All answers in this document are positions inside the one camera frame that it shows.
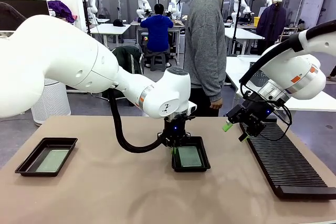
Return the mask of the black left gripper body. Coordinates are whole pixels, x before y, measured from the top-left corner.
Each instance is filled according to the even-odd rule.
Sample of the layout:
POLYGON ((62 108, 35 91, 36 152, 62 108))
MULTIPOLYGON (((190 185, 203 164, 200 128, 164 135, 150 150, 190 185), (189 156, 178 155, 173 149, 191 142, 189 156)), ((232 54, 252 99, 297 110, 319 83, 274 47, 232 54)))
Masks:
POLYGON ((186 121, 194 119, 195 116, 178 116, 174 119, 164 118, 163 132, 168 132, 175 137, 175 147, 181 146, 181 137, 185 130, 186 121))

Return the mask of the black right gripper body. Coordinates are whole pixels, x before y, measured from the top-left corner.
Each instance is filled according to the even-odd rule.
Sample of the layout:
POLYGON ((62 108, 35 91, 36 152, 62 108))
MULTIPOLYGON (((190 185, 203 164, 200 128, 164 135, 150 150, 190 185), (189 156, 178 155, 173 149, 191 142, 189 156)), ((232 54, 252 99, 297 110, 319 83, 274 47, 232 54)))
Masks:
POLYGON ((269 104, 262 98, 251 98, 243 102, 246 109, 243 122, 250 127, 261 127, 262 122, 275 110, 272 104, 269 104))

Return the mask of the person's right hand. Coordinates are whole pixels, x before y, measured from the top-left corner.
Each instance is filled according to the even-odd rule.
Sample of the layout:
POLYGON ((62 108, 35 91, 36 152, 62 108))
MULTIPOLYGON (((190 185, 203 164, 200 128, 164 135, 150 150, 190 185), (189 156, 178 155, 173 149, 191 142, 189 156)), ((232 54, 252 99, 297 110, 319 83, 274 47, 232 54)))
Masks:
POLYGON ((219 110, 219 109, 222 108, 222 106, 223 106, 223 99, 220 98, 220 99, 217 100, 217 101, 211 102, 211 106, 210 106, 210 108, 211 108, 211 109, 214 109, 214 110, 219 110))

